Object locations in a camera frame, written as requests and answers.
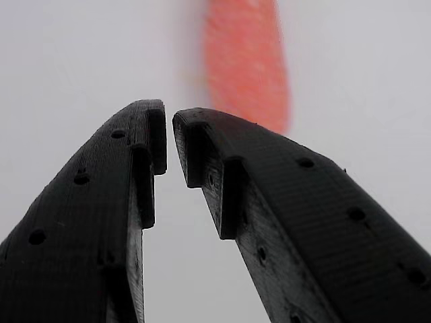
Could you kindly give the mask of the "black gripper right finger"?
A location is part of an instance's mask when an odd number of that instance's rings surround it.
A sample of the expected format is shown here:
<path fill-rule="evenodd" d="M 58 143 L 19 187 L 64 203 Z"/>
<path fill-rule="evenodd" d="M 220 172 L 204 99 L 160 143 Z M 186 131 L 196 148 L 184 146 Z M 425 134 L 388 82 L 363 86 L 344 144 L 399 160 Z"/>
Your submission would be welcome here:
<path fill-rule="evenodd" d="M 429 322 L 430 255 L 337 164 L 206 108 L 172 119 L 189 188 L 272 322 Z"/>

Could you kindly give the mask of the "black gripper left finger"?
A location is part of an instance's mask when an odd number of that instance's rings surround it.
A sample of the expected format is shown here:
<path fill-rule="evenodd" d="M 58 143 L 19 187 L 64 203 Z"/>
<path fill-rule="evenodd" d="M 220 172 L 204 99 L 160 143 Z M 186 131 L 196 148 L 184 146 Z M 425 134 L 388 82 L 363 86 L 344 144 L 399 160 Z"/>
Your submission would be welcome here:
<path fill-rule="evenodd" d="M 165 173 L 161 100 L 108 119 L 1 243 L 2 322 L 143 322 L 142 233 Z"/>

